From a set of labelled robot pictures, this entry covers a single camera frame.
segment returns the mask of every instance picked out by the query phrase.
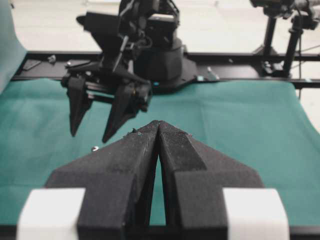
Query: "white pad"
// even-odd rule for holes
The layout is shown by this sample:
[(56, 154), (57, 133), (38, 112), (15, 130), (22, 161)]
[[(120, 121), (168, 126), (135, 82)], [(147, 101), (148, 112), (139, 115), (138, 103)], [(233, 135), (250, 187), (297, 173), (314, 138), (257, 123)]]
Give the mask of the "white pad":
[(275, 189), (224, 188), (228, 240), (289, 240), (289, 224)]
[(84, 188), (34, 189), (17, 224), (17, 240), (78, 240)]

